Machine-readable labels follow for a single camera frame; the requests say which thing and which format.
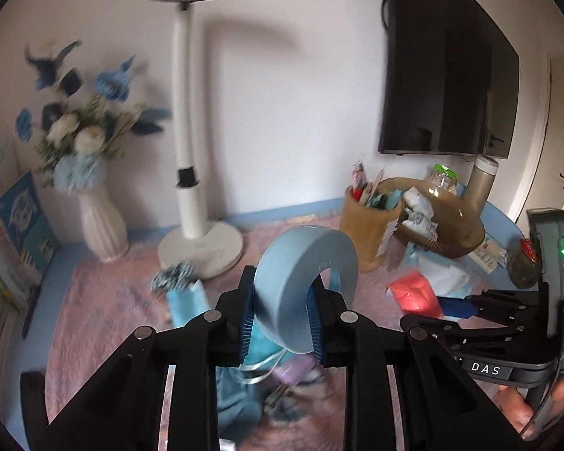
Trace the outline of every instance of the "rivet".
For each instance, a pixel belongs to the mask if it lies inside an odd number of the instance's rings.
[[[347,324],[355,324],[359,320],[359,316],[355,312],[343,312],[340,315],[340,320]]]
[[[207,322],[217,322],[221,319],[221,312],[219,310],[209,310],[203,314],[203,319]]]
[[[409,335],[417,341],[423,341],[428,337],[428,333],[422,327],[412,327],[409,330]]]
[[[133,334],[136,337],[136,339],[140,339],[142,341],[147,337],[150,337],[152,333],[153,333],[153,329],[151,327],[147,325],[143,325],[142,327],[136,329]]]

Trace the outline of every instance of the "pen holder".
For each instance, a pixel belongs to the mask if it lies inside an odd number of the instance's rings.
[[[394,210],[378,210],[359,205],[353,198],[351,187],[344,192],[340,231],[353,241],[360,271],[374,271],[382,264],[401,211],[403,199]]]

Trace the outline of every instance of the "ribbed vase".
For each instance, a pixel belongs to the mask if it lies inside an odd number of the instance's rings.
[[[103,263],[113,262],[129,250],[127,227],[103,183],[76,193],[82,215],[83,236],[90,251]]]

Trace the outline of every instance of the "thermos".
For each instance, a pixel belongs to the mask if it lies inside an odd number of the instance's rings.
[[[482,213],[491,193],[499,164],[490,157],[479,154],[476,157],[470,181],[462,199],[478,214]]]

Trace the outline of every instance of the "tape roll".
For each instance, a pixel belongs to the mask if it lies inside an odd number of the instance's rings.
[[[263,334],[297,354],[313,351],[307,316],[307,292],[326,269],[329,289],[340,292],[347,306],[357,286],[357,254],[342,232],[303,225],[280,236],[263,254],[255,273],[255,315]]]

